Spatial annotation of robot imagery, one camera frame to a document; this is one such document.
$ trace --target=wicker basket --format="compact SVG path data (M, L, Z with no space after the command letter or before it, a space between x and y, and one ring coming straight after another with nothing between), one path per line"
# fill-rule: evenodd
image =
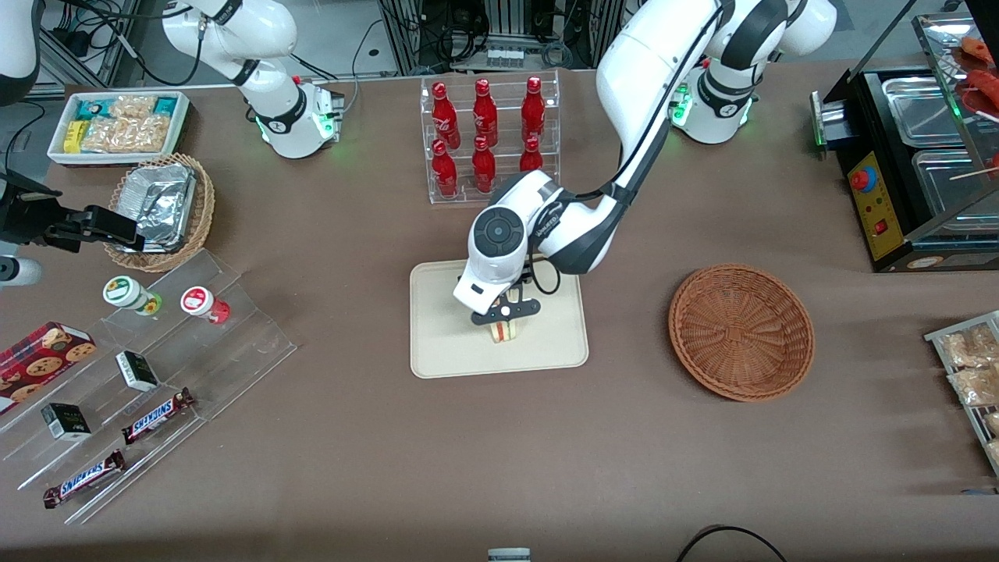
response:
M669 339L698 382L742 402L790 392L815 350L811 320L794 293L739 264L704 268L683 281L669 306Z
M122 267L139 269L148 273L170 271L186 262L205 245L208 231L212 227L212 213L215 211L215 187L212 186L212 178L208 177L205 168L197 160L184 154L159 157L149 162L143 162L139 164L139 167L165 166L167 164L184 164L198 174L198 183L194 188L194 201L191 204L191 216L188 219L187 232L185 233L186 241L180 250L172 254L129 254L119 252L110 244L105 244L104 249L111 256L111 259ZM111 196L112 209L118 206L118 198L121 196L124 184L125 178L123 177Z

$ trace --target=coca-cola bottle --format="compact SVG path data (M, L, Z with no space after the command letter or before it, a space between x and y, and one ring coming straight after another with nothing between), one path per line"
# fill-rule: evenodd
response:
M462 145L462 134L458 132L455 104L448 99L448 87L444 82L435 82L431 91L434 93L434 128L438 137L448 143L449 148L456 150Z
M476 169L476 189L481 193L493 191L493 180L497 177L497 159L490 150L485 136L476 137L476 153L472 156L472 167Z
M490 81L485 78L476 80L476 105L472 108L476 118L476 134L486 137L490 146L500 142L500 123L497 117L497 102L490 94Z
M544 165L544 159L541 158L539 152L537 152L537 137L531 135L527 137L527 140L523 143L523 154L520 155L520 171L529 172L531 170L540 170L541 166Z
M527 95L520 106L520 135L526 142L530 135L541 138L544 133L544 99L541 97L541 79L527 78Z
M431 167L434 168L434 180L441 196L451 199L458 195L458 168L455 167L451 154L448 154L448 146L443 140L434 139L432 147L434 159L431 160Z

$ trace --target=red switch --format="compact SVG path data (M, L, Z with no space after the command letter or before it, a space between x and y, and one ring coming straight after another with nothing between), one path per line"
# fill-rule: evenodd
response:
M857 191L863 191L870 183L870 175L864 170L858 170L850 176L850 187Z

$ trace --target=table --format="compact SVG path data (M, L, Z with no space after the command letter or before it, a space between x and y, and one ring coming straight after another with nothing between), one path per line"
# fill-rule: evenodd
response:
M809 154L808 93L845 63L774 64L722 146L672 136L601 266L582 279L580 368L421 380L408 278L465 257L476 209L432 207L418 80L366 82L343 140L283 160L235 89L193 89L183 146L218 190L208 247L301 349L82 527L2 475L0 558L672 560L712 523L792 560L995 560L999 499L921 335L999 308L995 273L875 275L845 181ZM563 72L562 174L592 189L616 164L592 72ZM344 87L350 95L351 86ZM65 205L107 201L122 171L50 169ZM27 248L37 286L0 292L0 345L46 320L110 312L103 248ZM808 308L803 384L726 401L680 367L665 311L697 268L767 270ZM151 281L152 276L137 276ZM762 547L714 537L689 560Z

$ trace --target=small box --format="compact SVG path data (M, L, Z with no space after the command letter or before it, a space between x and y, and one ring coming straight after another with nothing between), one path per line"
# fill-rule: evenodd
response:
M51 402L42 408L42 418L52 437L63 441L82 441L90 436L90 427L83 412L73 404Z
M86 332L48 322L0 352L0 414L27 400L96 349Z
M140 391L149 392L160 384L146 358L134 351L125 350L115 356L118 370L125 377L125 384Z

